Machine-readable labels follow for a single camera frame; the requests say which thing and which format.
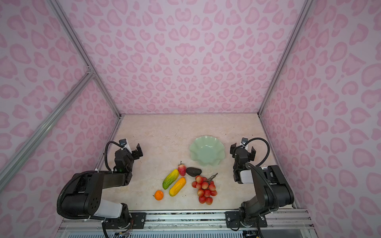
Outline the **green yellow fake mango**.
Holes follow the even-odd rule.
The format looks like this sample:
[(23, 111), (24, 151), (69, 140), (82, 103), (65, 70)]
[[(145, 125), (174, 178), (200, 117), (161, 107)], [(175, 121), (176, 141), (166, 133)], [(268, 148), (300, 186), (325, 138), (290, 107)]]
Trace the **green yellow fake mango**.
[(169, 186), (177, 180), (179, 176), (179, 171), (174, 169), (163, 181), (162, 187), (164, 190), (167, 190)]

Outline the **small fake orange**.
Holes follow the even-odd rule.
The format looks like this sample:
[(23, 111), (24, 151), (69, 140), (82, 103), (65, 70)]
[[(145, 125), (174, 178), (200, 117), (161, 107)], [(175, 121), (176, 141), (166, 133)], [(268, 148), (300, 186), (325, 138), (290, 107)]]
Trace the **small fake orange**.
[(164, 193), (161, 190), (157, 190), (154, 194), (154, 198), (158, 201), (161, 201), (164, 198)]

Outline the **dark fake avocado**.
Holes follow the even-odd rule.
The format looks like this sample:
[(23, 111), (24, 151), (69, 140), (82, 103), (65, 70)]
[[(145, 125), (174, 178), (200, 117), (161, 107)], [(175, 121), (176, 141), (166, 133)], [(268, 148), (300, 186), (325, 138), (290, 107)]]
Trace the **dark fake avocado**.
[(191, 177), (197, 177), (201, 175), (202, 170), (194, 167), (188, 167), (186, 168), (186, 173)]

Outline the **red pink fake peach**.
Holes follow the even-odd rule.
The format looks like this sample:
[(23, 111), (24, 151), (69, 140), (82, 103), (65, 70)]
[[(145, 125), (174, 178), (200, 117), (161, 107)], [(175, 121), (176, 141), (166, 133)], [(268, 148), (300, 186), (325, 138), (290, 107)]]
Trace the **red pink fake peach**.
[(179, 174), (184, 177), (186, 175), (186, 166), (185, 164), (183, 164), (182, 162), (180, 162), (180, 164), (178, 165), (178, 172)]

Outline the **red fake lychee bunch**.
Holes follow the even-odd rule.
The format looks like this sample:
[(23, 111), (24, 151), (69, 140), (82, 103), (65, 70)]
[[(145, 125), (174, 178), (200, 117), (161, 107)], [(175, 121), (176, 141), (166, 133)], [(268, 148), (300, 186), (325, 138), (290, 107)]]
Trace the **red fake lychee bunch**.
[(218, 173), (209, 178), (197, 175), (192, 182), (191, 186), (197, 189), (197, 196), (200, 204), (211, 205), (213, 203), (213, 198), (218, 194), (214, 183), (214, 179), (217, 175)]

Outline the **yellow orange fake mango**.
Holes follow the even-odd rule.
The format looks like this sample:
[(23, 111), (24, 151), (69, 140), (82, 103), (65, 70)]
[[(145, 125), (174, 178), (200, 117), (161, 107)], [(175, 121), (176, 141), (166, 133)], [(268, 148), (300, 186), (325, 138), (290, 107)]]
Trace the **yellow orange fake mango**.
[(180, 178), (169, 190), (169, 195), (171, 197), (176, 196), (179, 191), (185, 186), (186, 184), (186, 179), (185, 178)]

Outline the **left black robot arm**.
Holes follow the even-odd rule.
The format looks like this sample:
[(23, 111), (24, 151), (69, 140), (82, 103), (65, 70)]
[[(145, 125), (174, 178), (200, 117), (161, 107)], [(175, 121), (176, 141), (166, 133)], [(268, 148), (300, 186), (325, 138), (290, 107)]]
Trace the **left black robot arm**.
[(125, 139), (115, 152), (115, 167), (106, 171), (85, 171), (77, 173), (62, 188), (57, 199), (57, 213), (70, 220), (99, 220), (104, 229), (131, 229), (134, 220), (124, 203), (115, 203), (102, 198), (104, 189), (129, 185), (133, 177), (134, 162), (143, 156), (141, 146), (131, 150)]

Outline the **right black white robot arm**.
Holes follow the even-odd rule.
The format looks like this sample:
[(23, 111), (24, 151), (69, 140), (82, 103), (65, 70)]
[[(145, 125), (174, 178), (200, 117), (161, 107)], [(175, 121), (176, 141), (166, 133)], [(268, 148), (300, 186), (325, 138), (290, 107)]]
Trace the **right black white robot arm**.
[(234, 181), (243, 184), (243, 172), (252, 178), (255, 196), (244, 201), (238, 211), (225, 212), (226, 226), (233, 231), (240, 228), (267, 227), (266, 215), (279, 208), (294, 203), (294, 193), (278, 165), (254, 166), (255, 149), (249, 152), (243, 145), (231, 145), (230, 154), (234, 158)]

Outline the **green scalloped fruit bowl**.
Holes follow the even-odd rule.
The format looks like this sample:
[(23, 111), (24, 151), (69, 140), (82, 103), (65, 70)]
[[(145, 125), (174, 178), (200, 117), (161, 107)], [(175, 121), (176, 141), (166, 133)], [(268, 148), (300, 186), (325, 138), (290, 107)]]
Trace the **green scalloped fruit bowl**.
[(217, 166), (225, 159), (225, 146), (216, 137), (203, 135), (189, 146), (190, 157), (201, 166)]

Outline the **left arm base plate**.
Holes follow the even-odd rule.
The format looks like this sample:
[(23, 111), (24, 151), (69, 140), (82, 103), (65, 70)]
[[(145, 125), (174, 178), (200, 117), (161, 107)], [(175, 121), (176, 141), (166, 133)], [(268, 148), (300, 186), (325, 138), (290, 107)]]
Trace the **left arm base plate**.
[(106, 230), (143, 229), (146, 215), (147, 213), (144, 212), (122, 214), (119, 218), (106, 219), (102, 227)]

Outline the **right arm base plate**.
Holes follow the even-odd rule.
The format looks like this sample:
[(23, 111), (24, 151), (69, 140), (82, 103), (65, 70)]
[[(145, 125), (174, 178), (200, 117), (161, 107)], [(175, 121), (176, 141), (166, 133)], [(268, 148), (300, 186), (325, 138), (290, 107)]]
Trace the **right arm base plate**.
[(225, 214), (226, 227), (237, 230), (238, 228), (266, 228), (267, 221), (265, 217), (247, 217), (245, 213), (238, 210), (227, 211)]

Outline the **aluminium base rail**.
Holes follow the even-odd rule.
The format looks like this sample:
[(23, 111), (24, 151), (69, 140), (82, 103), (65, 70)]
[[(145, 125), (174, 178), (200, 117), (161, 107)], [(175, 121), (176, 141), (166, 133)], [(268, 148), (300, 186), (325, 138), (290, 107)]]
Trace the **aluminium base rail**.
[(238, 210), (133, 211), (131, 230), (107, 230), (110, 238), (315, 238), (313, 222), (305, 209), (291, 207), (269, 213), (255, 225), (239, 225)]

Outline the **diagonal aluminium frame bar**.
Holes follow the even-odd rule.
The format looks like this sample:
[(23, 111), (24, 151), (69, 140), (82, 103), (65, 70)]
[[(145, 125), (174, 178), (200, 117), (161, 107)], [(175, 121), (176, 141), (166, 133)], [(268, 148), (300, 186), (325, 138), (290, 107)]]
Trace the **diagonal aluminium frame bar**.
[(21, 170), (30, 157), (31, 153), (42, 143), (48, 133), (58, 123), (61, 117), (66, 113), (68, 108), (81, 94), (83, 89), (93, 79), (93, 70), (89, 70), (79, 81), (78, 84), (62, 99), (62, 101), (55, 107), (49, 116), (38, 126), (32, 136), (20, 147), (20, 149), (13, 155), (10, 162), (6, 164), (1, 171), (1, 191), (3, 191), (8, 184), (12, 181), (14, 176)]

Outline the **right corner aluminium post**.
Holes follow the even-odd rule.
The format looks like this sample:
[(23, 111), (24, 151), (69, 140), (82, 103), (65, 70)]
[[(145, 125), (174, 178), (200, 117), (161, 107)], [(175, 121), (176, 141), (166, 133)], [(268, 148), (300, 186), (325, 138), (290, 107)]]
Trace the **right corner aluminium post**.
[(281, 75), (284, 67), (287, 64), (287, 60), (288, 60), (289, 56), (291, 55), (293, 48), (294, 48), (295, 44), (297, 43), (298, 38), (299, 38), (307, 20), (308, 20), (308, 17), (310, 15), (312, 9), (314, 8), (315, 4), (316, 4), (316, 1), (313, 1), (313, 0), (304, 1), (303, 7), (301, 9), (301, 12), (300, 12), (298, 18), (297, 18), (296, 24), (290, 33), (289, 39), (286, 42), (286, 46), (283, 50), (283, 53), (281, 55), (281, 58), (280, 58), (279, 63), (277, 65), (277, 68), (274, 72), (274, 75), (273, 75), (271, 81), (270, 81), (269, 88), (267, 89), (264, 100), (263, 100), (263, 102), (260, 106), (260, 109), (258, 111), (258, 117), (259, 118), (261, 118), (264, 115), (265, 108), (267, 106), (267, 103), (270, 100), (270, 97), (271, 97), (271, 94), (275, 88), (275, 85), (276, 85), (277, 81), (279, 80), (280, 75)]

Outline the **corner aluminium post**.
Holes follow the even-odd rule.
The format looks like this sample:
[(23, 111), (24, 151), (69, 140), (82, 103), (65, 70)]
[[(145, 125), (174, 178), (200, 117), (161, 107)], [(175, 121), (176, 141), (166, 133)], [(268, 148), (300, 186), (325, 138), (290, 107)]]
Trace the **corner aluminium post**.
[(94, 75), (94, 80), (99, 87), (101, 93), (105, 97), (106, 102), (111, 107), (112, 111), (116, 115), (118, 119), (122, 118), (122, 113), (119, 111), (119, 109), (116, 106), (116, 103), (112, 99), (111, 94), (107, 90), (105, 84), (103, 83), (100, 75), (98, 74), (97, 70), (95, 69), (95, 66), (93, 62), (91, 61), (83, 43), (81, 42), (80, 38), (78, 37), (76, 31), (74, 30), (72, 24), (70, 23), (69, 17), (66, 15), (65, 11), (63, 10), (61, 4), (59, 1), (56, 0), (48, 0), (47, 3), (50, 5), (52, 11), (56, 15), (58, 21), (60, 22), (61, 26), (65, 30), (66, 34), (70, 38), (74, 48), (76, 49), (77, 53), (79, 54), (80, 58), (85, 63), (86, 67), (89, 69), (91, 73)]
[(295, 44), (297, 43), (298, 38), (299, 38), (307, 20), (308, 20), (308, 17), (310, 15), (312, 9), (314, 8), (315, 4), (316, 4), (316, 1), (313, 1), (313, 0), (304, 1), (303, 7), (301, 9), (301, 12), (300, 12), (298, 18), (297, 18), (296, 24), (290, 33), (289, 39), (286, 42), (286, 46), (283, 50), (283, 53), (281, 55), (281, 58), (280, 58), (279, 63), (277, 65), (277, 68), (274, 72), (274, 75), (273, 75), (271, 81), (270, 81), (269, 88), (267, 89), (264, 100), (263, 100), (263, 102), (260, 106), (260, 109), (258, 111), (258, 117), (259, 118), (261, 118), (264, 115), (265, 108), (267, 106), (267, 103), (270, 100), (270, 97), (271, 97), (271, 94), (275, 88), (275, 85), (276, 85), (277, 81), (279, 80), (280, 75), (281, 75), (284, 67), (287, 64), (287, 60), (288, 60), (289, 56), (291, 55), (293, 48), (294, 48)]

